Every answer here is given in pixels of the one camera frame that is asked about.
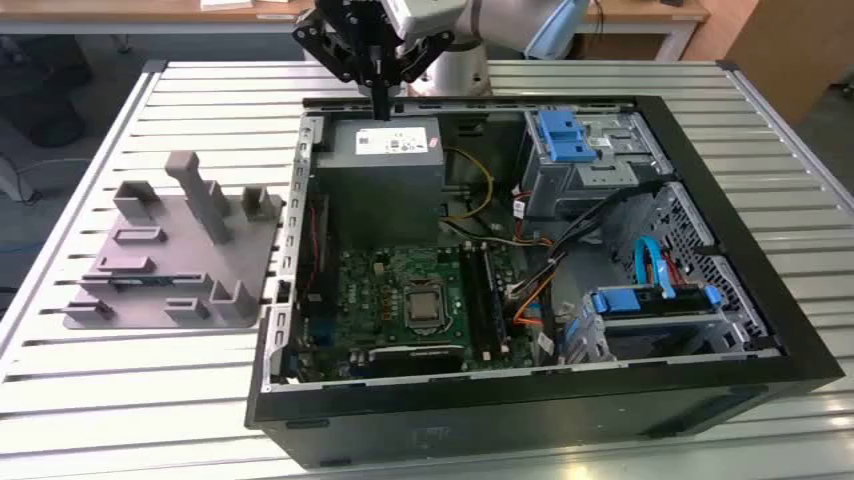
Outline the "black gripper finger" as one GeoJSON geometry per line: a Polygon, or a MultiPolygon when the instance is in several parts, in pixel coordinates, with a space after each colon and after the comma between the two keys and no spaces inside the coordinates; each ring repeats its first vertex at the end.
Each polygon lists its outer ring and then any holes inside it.
{"type": "Polygon", "coordinates": [[[391,115],[393,89],[402,83],[411,83],[427,70],[427,67],[447,50],[455,35],[450,30],[441,31],[415,41],[402,53],[398,48],[405,41],[391,32],[386,33],[381,43],[381,119],[387,121],[391,115]]]}
{"type": "Polygon", "coordinates": [[[353,50],[315,8],[301,15],[293,37],[342,82],[358,85],[371,101],[373,118],[381,120],[381,47],[353,50]]]}

